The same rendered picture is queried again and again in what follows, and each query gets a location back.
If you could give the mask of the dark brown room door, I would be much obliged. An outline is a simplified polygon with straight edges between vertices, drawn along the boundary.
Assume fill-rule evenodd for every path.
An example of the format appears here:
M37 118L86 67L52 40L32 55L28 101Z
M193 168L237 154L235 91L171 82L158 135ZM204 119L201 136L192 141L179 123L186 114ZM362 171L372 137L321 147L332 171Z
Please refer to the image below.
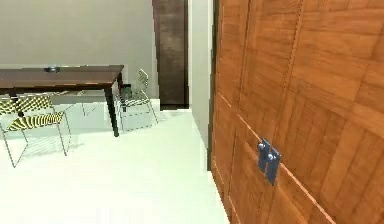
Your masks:
M161 110L188 107L188 1L152 0Z

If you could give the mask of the brown wooden cupboard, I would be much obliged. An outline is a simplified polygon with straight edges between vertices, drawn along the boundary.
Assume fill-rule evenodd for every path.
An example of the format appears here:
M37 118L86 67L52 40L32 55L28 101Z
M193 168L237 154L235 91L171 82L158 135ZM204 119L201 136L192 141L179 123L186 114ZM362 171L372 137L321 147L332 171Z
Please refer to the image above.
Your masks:
M229 224L384 224L384 0L217 8L210 166Z

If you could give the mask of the dark brown wooden table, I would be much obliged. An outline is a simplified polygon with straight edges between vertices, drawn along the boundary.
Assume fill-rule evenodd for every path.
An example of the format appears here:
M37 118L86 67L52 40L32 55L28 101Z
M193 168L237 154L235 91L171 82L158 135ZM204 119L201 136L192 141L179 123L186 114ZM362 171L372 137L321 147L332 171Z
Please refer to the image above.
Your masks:
M15 97L21 93L103 90L111 126L119 136L112 86L123 85L123 65L61 67L58 72L44 68L0 69L0 95Z

